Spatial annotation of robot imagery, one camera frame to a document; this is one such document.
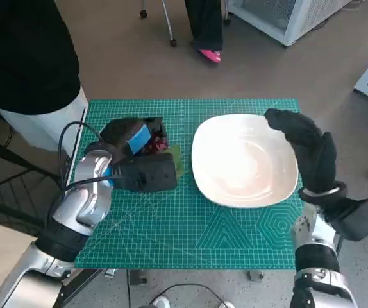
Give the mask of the black left robot hand, blue tape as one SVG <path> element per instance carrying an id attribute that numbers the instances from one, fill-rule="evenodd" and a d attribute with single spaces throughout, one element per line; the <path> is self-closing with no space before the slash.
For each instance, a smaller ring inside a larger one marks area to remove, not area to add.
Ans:
<path id="1" fill-rule="evenodd" d="M 169 147 L 163 117 L 114 119 L 102 129 L 100 136 L 111 145 L 114 162 L 157 154 Z"/>

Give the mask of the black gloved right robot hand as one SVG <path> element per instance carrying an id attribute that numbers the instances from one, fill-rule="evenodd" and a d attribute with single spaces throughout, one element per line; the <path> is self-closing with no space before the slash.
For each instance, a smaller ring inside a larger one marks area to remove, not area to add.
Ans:
<path id="1" fill-rule="evenodd" d="M 335 188 L 337 151 L 330 132 L 322 132 L 309 117 L 288 110 L 268 109 L 270 128 L 281 131 L 292 146 L 303 181 L 312 193 Z"/>

